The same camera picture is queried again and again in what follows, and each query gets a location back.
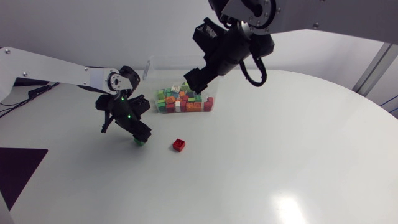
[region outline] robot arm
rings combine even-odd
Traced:
[[[116,121],[138,141],[147,142],[151,129],[140,121],[149,109],[144,95],[128,99],[137,88],[139,75],[130,67],[90,68],[10,47],[0,49],[0,101],[10,93],[18,77],[78,85],[83,89],[104,93],[96,109],[105,112],[102,133]]]
[[[192,90],[203,91],[218,75],[238,64],[255,86],[265,83],[267,73],[261,57],[272,53],[272,33],[315,29],[398,43],[395,27],[398,1],[382,0],[209,0],[219,21],[209,19],[195,29],[193,39],[205,52],[206,66],[184,77]],[[262,73],[260,82],[250,78],[243,60],[252,55]]]

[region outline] cable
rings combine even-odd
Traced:
[[[239,62],[239,65],[241,66],[243,75],[246,77],[246,79],[249,81],[249,83],[251,83],[252,85],[254,85],[256,87],[260,87],[267,81],[267,71],[266,71],[266,67],[262,63],[261,58],[254,58],[254,62],[256,63],[257,68],[261,72],[261,82],[256,82],[250,77],[250,75],[248,74],[248,71],[246,70],[246,66],[244,65],[243,60]]]
[[[14,106],[14,105],[15,105],[15,106],[12,107],[12,108],[7,108],[7,109],[4,109],[4,110],[0,111],[0,113],[3,112],[3,111],[7,111],[7,112],[3,113],[2,115],[0,115],[0,118],[4,117],[5,115],[7,115],[8,113],[10,113],[11,111],[13,111],[13,110],[15,110],[15,109],[17,109],[17,108],[19,108],[19,107],[21,107],[21,106],[24,106],[24,105],[27,104],[28,102],[34,100],[36,97],[38,97],[38,96],[40,96],[41,94],[43,94],[43,93],[45,93],[45,92],[51,90],[53,87],[55,87],[55,86],[57,86],[57,85],[59,85],[59,84],[60,84],[60,83],[54,83],[53,85],[47,85],[47,86],[43,86],[43,87],[40,87],[40,88],[31,90],[31,91],[29,91],[29,94],[28,94],[28,95],[29,95],[29,98],[26,99],[26,100],[24,100],[24,101],[21,101],[21,102],[19,102],[19,103],[14,103],[14,104],[11,104],[11,105],[5,105],[5,104],[2,104],[2,103],[1,103],[1,104],[4,105],[4,106]]]
[[[386,103],[390,102],[391,100],[393,100],[393,99],[395,99],[395,98],[397,98],[397,97],[398,97],[398,95],[396,95],[395,97],[391,98],[390,100],[387,100],[385,103],[383,103],[383,104],[382,104],[382,105],[380,105],[380,106],[383,106],[383,105],[385,105]]]
[[[398,110],[398,108],[393,109],[393,110],[390,111],[389,113],[392,113],[392,112],[394,112],[394,111],[396,111],[396,110]]]

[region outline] white wall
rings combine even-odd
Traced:
[[[207,0],[3,0],[0,45],[83,65],[140,69],[151,55],[203,54],[192,35],[205,17],[217,22]],[[347,88],[382,45],[312,30],[273,38],[274,53],[264,58],[267,68],[306,73]]]

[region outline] black cable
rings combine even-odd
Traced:
[[[396,95],[395,97],[391,98],[390,100],[387,100],[385,103],[381,104],[380,106],[384,106],[386,103],[390,102],[391,100],[393,100],[393,99],[395,99],[397,97],[398,97],[398,95]]]
[[[60,83],[54,83],[53,85],[48,85],[48,87],[47,87],[44,91],[37,92],[36,95],[29,96],[28,99],[26,99],[26,100],[24,100],[24,101],[21,101],[21,102],[19,102],[19,103],[14,103],[14,104],[11,104],[11,105],[5,105],[5,106],[14,106],[14,105],[15,105],[15,106],[12,107],[12,108],[7,108],[7,109],[4,109],[4,110],[0,111],[0,113],[1,113],[1,112],[3,112],[3,111],[7,111],[7,110],[8,110],[7,112],[5,112],[5,113],[3,113],[2,115],[0,115],[0,118],[4,117],[5,115],[7,115],[8,113],[10,113],[11,111],[13,111],[13,110],[15,110],[15,109],[17,109],[17,108],[19,108],[19,107],[21,107],[21,106],[24,106],[24,105],[27,104],[28,102],[34,100],[36,97],[38,97],[38,96],[40,96],[41,94],[43,94],[43,93],[45,93],[45,92],[51,90],[53,87],[55,87],[55,86],[57,86],[57,85],[59,85],[59,84],[60,84]]]
[[[248,71],[246,70],[246,66],[244,65],[243,60],[239,62],[239,65],[241,66],[241,70],[243,72],[243,75],[246,77],[246,79],[251,83],[252,85],[256,87],[262,86],[266,81],[267,81],[267,70],[264,64],[262,63],[261,58],[254,58],[254,62],[257,65],[257,68],[261,72],[261,82],[256,82],[254,81],[250,75],[248,74]]]
[[[398,110],[398,108],[393,109],[393,110],[390,111],[389,113],[392,113],[392,112],[394,112],[394,111],[396,111],[396,110]]]

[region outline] round table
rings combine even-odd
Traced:
[[[100,133],[99,94],[77,86],[13,111],[0,119],[0,146],[49,149],[14,221],[397,223],[398,121],[334,83],[268,73],[256,88],[230,72],[210,113],[152,107],[142,147],[116,124]],[[134,94],[145,91],[141,83]],[[15,88],[4,102],[25,96]],[[177,138],[186,142],[179,153]]]

